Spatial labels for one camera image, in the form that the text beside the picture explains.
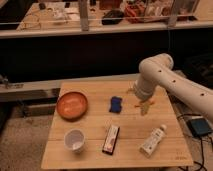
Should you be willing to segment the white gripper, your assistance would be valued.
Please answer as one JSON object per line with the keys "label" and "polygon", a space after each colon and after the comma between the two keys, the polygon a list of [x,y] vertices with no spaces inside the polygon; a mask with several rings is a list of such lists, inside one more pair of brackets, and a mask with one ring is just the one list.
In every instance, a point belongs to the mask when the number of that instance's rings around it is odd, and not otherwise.
{"label": "white gripper", "polygon": [[133,88],[128,88],[127,93],[135,93],[141,101],[146,101],[141,104],[141,114],[146,115],[151,105],[151,102],[147,100],[153,96],[154,92],[143,90],[137,85],[134,85]]}

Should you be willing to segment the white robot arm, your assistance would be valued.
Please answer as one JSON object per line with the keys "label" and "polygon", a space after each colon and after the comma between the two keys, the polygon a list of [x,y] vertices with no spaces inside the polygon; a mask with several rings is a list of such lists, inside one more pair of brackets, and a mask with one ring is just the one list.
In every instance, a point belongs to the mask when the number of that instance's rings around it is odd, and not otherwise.
{"label": "white robot arm", "polygon": [[146,102],[161,86],[213,123],[213,90],[176,74],[173,66],[173,58],[166,53],[143,59],[132,87],[136,97]]}

